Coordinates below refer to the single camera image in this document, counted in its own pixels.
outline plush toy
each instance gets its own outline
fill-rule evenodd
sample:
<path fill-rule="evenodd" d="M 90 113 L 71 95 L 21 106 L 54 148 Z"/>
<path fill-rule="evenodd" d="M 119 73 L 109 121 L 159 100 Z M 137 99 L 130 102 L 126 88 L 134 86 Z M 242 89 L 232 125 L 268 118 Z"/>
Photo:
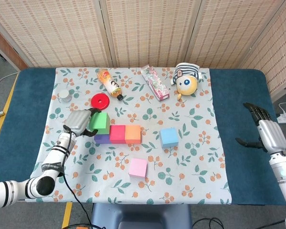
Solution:
<path fill-rule="evenodd" d="M 192 63 L 177 64 L 174 76 L 171 79 L 171 85 L 176 84 L 177 99 L 181 99 L 181 95 L 191 95 L 197 89 L 199 66 Z"/>

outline floor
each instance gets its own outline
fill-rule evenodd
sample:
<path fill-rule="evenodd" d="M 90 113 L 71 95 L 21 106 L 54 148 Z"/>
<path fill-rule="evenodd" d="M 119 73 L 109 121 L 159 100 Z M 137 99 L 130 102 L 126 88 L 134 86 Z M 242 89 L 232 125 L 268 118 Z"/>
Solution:
<path fill-rule="evenodd" d="M 0 58 L 0 78 L 15 69 Z M 8 98 L 15 76 L 8 77 L 0 83 L 0 111 L 3 110 Z M 286 95 L 278 102 L 286 102 Z M 278 103 L 274 104 L 277 113 L 281 113 Z M 286 124 L 282 125 L 286 136 Z M 0 229 L 43 229 L 61 228 L 66 204 L 64 203 L 25 203 L 18 202 L 13 206 L 0 209 Z M 86 209 L 91 212 L 92 205 L 84 203 Z M 200 218 L 219 218 L 225 229 L 254 229 L 264 224 L 285 219 L 286 208 L 284 206 L 241 206 L 241 205 L 193 205 L 193 222 Z M 85 223 L 87 219 L 78 203 L 73 203 L 70 224 Z M 208 228 L 208 222 L 199 222 L 195 229 Z M 220 226 L 212 225 L 212 229 L 219 229 Z M 284 224 L 276 225 L 271 229 L 284 229 Z"/>

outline purple block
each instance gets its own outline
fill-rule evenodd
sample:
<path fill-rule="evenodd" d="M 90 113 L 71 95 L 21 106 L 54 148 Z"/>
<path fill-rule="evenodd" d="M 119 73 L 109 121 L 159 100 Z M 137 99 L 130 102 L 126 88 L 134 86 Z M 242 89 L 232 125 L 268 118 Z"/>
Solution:
<path fill-rule="evenodd" d="M 98 144 L 111 144 L 109 140 L 109 135 L 95 135 L 94 140 L 95 140 L 95 143 L 98 143 Z"/>

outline foam block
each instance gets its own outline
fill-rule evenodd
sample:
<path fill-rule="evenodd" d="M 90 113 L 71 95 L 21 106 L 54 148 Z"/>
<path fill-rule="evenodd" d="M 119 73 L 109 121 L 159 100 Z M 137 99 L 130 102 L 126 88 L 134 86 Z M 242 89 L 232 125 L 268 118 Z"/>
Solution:
<path fill-rule="evenodd" d="M 125 142 L 126 144 L 141 144 L 141 126 L 126 125 L 125 126 Z"/>
<path fill-rule="evenodd" d="M 95 135 L 94 141 L 95 143 L 98 143 L 98 144 L 111 144 L 109 135 Z"/>
<path fill-rule="evenodd" d="M 178 145 L 178 135 L 175 128 L 160 130 L 160 141 L 162 148 L 169 148 Z"/>
<path fill-rule="evenodd" d="M 109 139 L 112 144 L 125 144 L 125 126 L 111 125 Z"/>
<path fill-rule="evenodd" d="M 147 161 L 144 159 L 133 158 L 130 162 L 128 174 L 133 177 L 145 178 Z"/>
<path fill-rule="evenodd" d="M 95 113 L 89 122 L 89 129 L 98 130 L 97 135 L 108 135 L 110 127 L 110 118 L 106 112 Z"/>

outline red ring toy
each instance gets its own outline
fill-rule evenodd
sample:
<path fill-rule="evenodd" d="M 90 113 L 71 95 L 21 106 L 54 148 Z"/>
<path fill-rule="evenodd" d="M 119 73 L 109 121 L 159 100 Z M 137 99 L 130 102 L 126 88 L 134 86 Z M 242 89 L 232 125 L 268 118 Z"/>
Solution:
<path fill-rule="evenodd" d="M 104 110 L 109 106 L 109 97 L 104 93 L 98 93 L 92 97 L 91 106 Z"/>

